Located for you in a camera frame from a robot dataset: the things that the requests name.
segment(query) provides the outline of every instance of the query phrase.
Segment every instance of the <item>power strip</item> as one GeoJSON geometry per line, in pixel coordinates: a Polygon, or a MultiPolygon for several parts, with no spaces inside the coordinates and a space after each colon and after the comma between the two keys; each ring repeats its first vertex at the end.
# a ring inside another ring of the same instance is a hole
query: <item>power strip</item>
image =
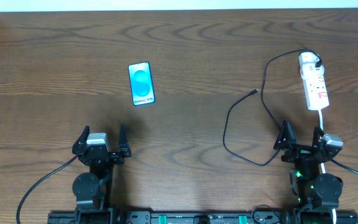
{"type": "Polygon", "coordinates": [[[309,110],[321,110],[329,105],[324,66],[316,68],[318,61],[318,57],[311,52],[299,56],[300,73],[309,110]]]}

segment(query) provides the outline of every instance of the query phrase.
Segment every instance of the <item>smartphone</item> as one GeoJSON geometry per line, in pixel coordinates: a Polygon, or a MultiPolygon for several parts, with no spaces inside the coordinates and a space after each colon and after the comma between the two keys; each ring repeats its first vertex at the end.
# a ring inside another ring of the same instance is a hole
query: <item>smartphone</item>
{"type": "Polygon", "coordinates": [[[148,62],[128,66],[132,101],[135,106],[155,102],[152,71],[148,62]]]}

